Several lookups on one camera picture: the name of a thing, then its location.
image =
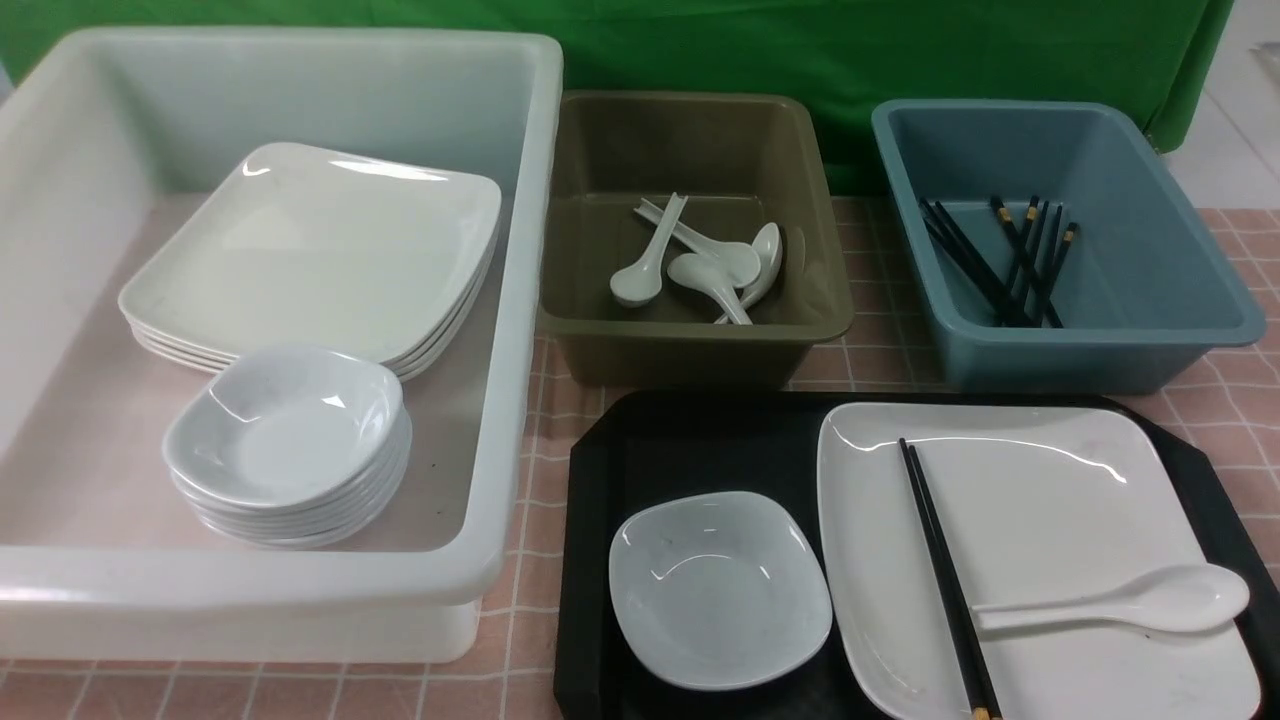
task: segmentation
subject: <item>small square bowl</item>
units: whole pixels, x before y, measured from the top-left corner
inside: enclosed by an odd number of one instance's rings
[[[164,460],[215,505],[293,507],[360,477],[402,404],[399,380],[381,365],[321,347],[270,347],[233,363],[182,411]]]
[[[804,665],[831,632],[831,596],[809,542],[754,492],[640,511],[609,548],[613,612],[636,659],[672,685],[733,691]]]

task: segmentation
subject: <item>white bowl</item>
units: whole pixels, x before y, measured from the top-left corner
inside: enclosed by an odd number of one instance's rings
[[[387,509],[387,505],[396,496],[396,491],[399,489],[401,482],[404,479],[404,471],[408,469],[408,452],[401,455],[397,465],[390,470],[390,483],[378,493],[378,496],[371,500],[356,516],[351,520],[325,529],[317,530],[307,534],[296,536],[252,536],[243,534],[239,532],[232,532],[218,523],[210,521],[207,518],[200,518],[204,525],[215,533],[238,539],[241,542],[264,547],[264,548],[284,548],[284,550],[310,550],[316,547],[323,547],[326,544],[333,544],[339,541],[344,541],[351,536],[365,529],[370,523],[378,519]]]
[[[809,542],[781,505],[753,492],[634,515],[609,548],[609,592],[636,659],[687,689],[785,675],[831,632],[831,597]]]
[[[401,414],[387,368],[311,346],[248,354],[170,425],[164,459],[215,502],[283,509],[334,493],[372,462]]]
[[[197,516],[218,523],[224,529],[275,537],[305,536],[340,525],[361,514],[397,479],[394,469],[408,455],[411,446],[412,425],[407,414],[401,414],[392,433],[393,437],[387,441],[383,452],[361,473],[358,480],[347,483],[340,492],[321,498],[321,502],[298,506],[300,510],[255,511],[220,506],[207,502],[191,489],[186,479],[174,475],[173,482]]]

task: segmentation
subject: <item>green cloth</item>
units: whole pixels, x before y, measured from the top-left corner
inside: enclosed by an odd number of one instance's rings
[[[564,47],[566,88],[769,92],[813,114],[835,192],[882,188],[869,117],[892,97],[1091,100],[1160,150],[1190,124],[1231,0],[6,0],[23,76],[97,24],[522,31]]]

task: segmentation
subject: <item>chopstick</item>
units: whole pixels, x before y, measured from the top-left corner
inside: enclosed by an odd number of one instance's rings
[[[951,551],[947,548],[947,541],[942,533],[938,510],[933,505],[928,480],[924,479],[920,454],[906,443],[906,438],[897,438],[897,446],[902,451],[902,462],[906,464],[906,475],[911,482],[915,510],[920,515],[924,541],[929,548],[929,561],[933,565],[933,577],[938,582],[942,606],[947,612],[951,644],[955,647],[956,660],[960,662],[960,675],[964,679],[965,694],[969,696],[973,719],[1000,720],[996,689],[991,684],[991,674],[987,671],[987,661],[982,656],[982,646],[978,643],[978,633],[973,626],[969,603],[964,598],[960,577],[956,575],[955,562],[951,560]]]
[[[1014,269],[1016,270],[1018,266],[1021,266],[1023,274],[1027,277],[1028,284],[1030,284],[1030,287],[1036,290],[1037,295],[1044,296],[1044,282],[1041,279],[1039,273],[1036,272],[1036,263],[1033,263],[1030,256],[1027,254],[1027,246],[1021,241],[1019,241],[1016,236],[1012,234],[1014,218],[1009,214],[1009,210],[1005,208],[1005,204],[1000,200],[1000,197],[992,196],[991,209],[995,210],[996,217],[1000,218],[1000,224],[1001,227],[1005,228],[1005,236],[1009,238],[1009,245],[1012,246],[1014,261],[1015,261]],[[1041,224],[1042,233],[1044,232],[1044,225],[1048,224],[1048,205],[1044,206],[1044,215],[1046,215],[1044,220]],[[1062,319],[1057,316],[1057,310],[1053,307],[1053,304],[1047,302],[1044,305],[1044,309],[1048,316],[1050,327],[1061,328]]]
[[[929,231],[929,236],[942,246],[956,266],[973,281],[992,309],[1004,318],[1005,324],[1029,327],[1032,323],[1030,316],[1024,309],[1015,306],[1012,299],[1004,292],[995,270],[991,269],[991,265],[982,258],[978,249],[964,234],[964,231],[955,224],[955,219],[951,218],[946,208],[941,202],[936,202],[936,208],[931,206],[924,199],[920,199],[920,205],[924,208],[924,224]]]
[[[1023,220],[1023,229],[1019,231],[1014,227],[1012,217],[1005,222],[1009,210],[1005,204],[998,197],[992,197],[992,202],[1000,202],[1000,209],[996,210],[996,215],[1000,218],[1000,227],[1005,228],[1005,236],[1009,237],[1009,242],[1016,243],[1018,247],[1027,247],[1027,238],[1032,234],[1032,225],[1036,224],[1036,215],[1039,214],[1039,195],[1033,195],[1032,201],[1027,205],[1027,217]],[[1009,266],[1009,273],[1005,275],[1005,293],[1010,297],[1014,296],[1014,286],[1018,283],[1018,264]]]
[[[1039,224],[1032,229],[1032,243],[1028,255],[1032,258],[1032,264],[1034,265],[1034,259],[1039,258],[1041,241],[1044,240],[1044,231],[1048,228],[1048,209],[1051,202],[1044,201],[1044,208],[1039,211]],[[1018,291],[1014,293],[1014,301],[1018,302],[1019,307],[1027,306],[1027,296],[1030,293],[1032,286],[1025,275],[1018,278]]]
[[[1062,263],[1066,261],[1066,251],[1071,249],[1071,240],[1075,238],[1078,232],[1080,232],[1079,224],[1068,223],[1066,232],[1062,233],[1062,243],[1059,247],[1057,255],[1052,259],[1052,265],[1050,265],[1044,293],[1036,299],[1036,319],[1044,315],[1044,304],[1048,301],[1048,293],[1053,292],[1053,286],[1057,284],[1057,275],[1062,272]]]

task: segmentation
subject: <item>white square plate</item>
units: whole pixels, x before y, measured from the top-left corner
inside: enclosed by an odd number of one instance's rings
[[[465,296],[500,201],[480,176],[265,145],[124,286],[119,306],[207,352],[302,342],[394,363]]]
[[[832,605],[867,696],[902,720],[969,715],[897,447],[915,443],[972,605],[1069,597],[1203,562],[1151,441],[1116,413],[860,402],[818,441]],[[1261,701],[1235,625],[983,639],[1006,720],[1244,720]]]

